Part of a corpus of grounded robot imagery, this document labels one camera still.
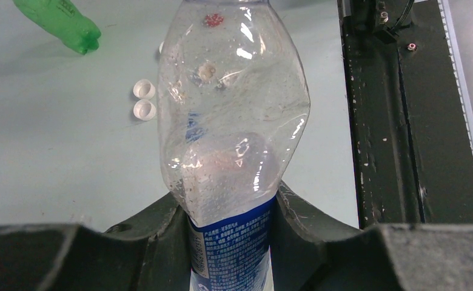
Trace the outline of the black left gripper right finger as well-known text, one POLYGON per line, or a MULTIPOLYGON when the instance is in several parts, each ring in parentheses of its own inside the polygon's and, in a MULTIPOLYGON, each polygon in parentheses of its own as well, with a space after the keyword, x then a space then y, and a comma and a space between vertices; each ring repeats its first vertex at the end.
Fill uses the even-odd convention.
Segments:
POLYGON ((351 227, 285 183, 271 230, 276 290, 473 290, 473 224, 351 227))

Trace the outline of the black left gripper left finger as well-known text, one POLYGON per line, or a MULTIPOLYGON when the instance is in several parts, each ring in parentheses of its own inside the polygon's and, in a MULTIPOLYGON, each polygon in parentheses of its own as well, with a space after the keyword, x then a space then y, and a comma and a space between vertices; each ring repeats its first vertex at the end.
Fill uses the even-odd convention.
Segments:
POLYGON ((187 216, 168 194, 98 232, 0 225, 0 290, 188 290, 187 216))

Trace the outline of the clear crushed plastic bottle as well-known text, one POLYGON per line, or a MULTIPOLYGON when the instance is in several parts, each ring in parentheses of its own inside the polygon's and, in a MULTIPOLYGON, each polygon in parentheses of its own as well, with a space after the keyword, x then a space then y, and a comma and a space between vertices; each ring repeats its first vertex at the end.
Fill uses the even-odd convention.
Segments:
POLYGON ((266 290, 275 195, 310 113, 290 34, 268 1, 183 1, 157 92, 161 173, 188 216, 193 290, 266 290), (224 22, 206 27, 212 13, 224 22))

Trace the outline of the green plastic bottle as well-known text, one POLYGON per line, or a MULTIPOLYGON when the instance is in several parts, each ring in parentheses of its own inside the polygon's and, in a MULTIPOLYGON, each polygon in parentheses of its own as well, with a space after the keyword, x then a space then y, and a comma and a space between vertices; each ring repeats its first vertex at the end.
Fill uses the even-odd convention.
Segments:
POLYGON ((14 0, 16 8, 80 55, 99 48, 99 27, 69 0, 14 0))

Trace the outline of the white bottle cap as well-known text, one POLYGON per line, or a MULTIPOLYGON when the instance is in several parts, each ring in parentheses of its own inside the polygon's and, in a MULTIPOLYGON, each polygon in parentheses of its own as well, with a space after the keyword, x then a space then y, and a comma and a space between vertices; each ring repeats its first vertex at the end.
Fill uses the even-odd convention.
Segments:
POLYGON ((159 45, 159 49, 158 49, 159 54, 162 54, 163 46, 164 46, 164 41, 161 42, 160 45, 159 45))
POLYGON ((133 107, 133 115, 141 121, 150 121, 156 116, 156 107, 148 99, 140 99, 133 107))
POLYGON ((155 96, 156 88, 148 79, 140 79, 133 86, 133 95, 138 99, 151 99, 155 96))

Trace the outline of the cream bottle cap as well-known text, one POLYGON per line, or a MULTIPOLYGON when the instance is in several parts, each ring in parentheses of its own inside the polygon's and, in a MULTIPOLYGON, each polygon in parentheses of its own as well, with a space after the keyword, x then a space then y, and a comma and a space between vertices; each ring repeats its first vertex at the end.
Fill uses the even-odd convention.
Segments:
POLYGON ((215 77, 216 67, 210 62, 205 62, 198 67, 198 77, 202 83, 209 83, 215 77))

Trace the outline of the red bottle cap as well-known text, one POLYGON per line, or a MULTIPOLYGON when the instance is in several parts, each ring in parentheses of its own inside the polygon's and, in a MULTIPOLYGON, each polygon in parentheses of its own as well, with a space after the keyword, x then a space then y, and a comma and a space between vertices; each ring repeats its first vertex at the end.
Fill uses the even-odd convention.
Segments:
POLYGON ((203 19, 203 24, 206 27, 217 27, 224 22, 224 16, 219 13, 208 14, 203 19))

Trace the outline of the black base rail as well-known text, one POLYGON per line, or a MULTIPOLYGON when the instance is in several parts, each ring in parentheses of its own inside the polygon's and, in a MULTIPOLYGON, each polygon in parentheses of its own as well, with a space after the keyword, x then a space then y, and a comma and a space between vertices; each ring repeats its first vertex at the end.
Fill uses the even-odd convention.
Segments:
POLYGON ((473 126, 443 1, 339 1, 358 223, 473 224, 473 126))

